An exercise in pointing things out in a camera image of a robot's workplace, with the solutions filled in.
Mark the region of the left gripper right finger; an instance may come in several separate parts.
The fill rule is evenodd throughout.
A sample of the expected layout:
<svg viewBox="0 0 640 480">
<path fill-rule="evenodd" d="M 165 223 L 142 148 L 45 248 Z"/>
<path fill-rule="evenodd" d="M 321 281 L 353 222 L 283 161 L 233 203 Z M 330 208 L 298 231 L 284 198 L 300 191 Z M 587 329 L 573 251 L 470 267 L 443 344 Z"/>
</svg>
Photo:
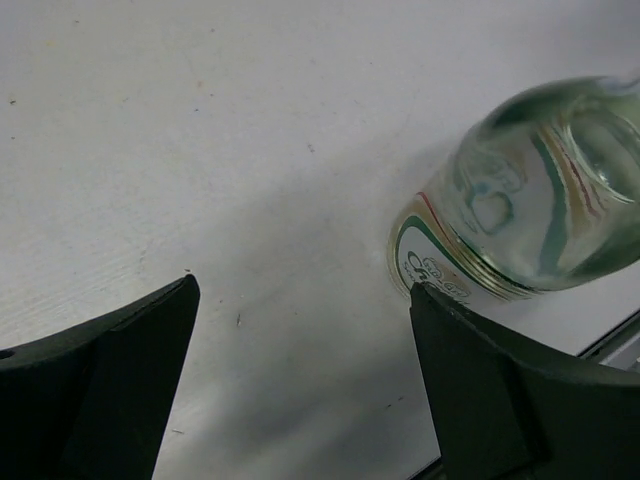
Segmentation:
<svg viewBox="0 0 640 480">
<path fill-rule="evenodd" d="M 426 284 L 411 325 L 440 456 L 427 479 L 635 479 L 639 372 L 569 355 Z"/>
</svg>

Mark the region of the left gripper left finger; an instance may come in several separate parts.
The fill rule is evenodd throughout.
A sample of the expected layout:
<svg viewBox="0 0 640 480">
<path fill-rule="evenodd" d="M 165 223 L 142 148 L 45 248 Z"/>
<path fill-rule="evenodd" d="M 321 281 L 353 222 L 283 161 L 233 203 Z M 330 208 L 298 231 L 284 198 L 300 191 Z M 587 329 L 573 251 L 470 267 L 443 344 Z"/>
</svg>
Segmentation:
<svg viewBox="0 0 640 480">
<path fill-rule="evenodd" d="M 4 479 L 150 479 L 194 329 L 186 275 L 1 351 Z"/>
</svg>

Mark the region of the clear glass bottle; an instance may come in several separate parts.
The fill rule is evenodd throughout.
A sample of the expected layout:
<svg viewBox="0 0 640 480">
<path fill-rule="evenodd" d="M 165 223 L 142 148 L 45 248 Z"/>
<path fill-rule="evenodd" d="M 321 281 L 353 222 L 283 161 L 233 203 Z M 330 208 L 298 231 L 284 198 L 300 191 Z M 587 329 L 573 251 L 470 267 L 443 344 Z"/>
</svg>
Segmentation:
<svg viewBox="0 0 640 480">
<path fill-rule="evenodd" d="M 387 262 L 480 309 L 571 289 L 639 259 L 639 80 L 525 90 L 473 125 L 399 213 Z"/>
</svg>

